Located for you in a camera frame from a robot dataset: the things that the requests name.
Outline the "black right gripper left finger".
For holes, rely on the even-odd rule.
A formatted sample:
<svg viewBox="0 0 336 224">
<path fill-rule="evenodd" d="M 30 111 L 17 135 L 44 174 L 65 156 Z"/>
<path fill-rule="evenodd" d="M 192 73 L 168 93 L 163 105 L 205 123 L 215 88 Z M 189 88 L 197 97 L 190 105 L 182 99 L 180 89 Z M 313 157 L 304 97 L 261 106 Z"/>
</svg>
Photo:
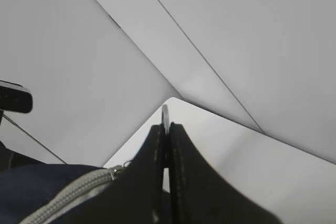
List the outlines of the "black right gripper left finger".
<svg viewBox="0 0 336 224">
<path fill-rule="evenodd" d="M 99 195 L 71 209 L 58 223 L 166 223 L 163 125 L 154 125 L 127 168 Z"/>
</svg>

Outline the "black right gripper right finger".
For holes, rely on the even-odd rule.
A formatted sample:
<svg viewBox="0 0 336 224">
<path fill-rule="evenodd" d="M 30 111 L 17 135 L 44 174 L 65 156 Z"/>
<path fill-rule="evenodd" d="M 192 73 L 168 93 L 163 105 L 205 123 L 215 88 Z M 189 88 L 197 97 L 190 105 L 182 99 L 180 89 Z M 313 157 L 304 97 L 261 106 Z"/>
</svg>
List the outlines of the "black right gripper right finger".
<svg viewBox="0 0 336 224">
<path fill-rule="evenodd" d="M 281 222 L 213 169 L 181 124 L 170 126 L 168 153 L 172 223 Z"/>
</svg>

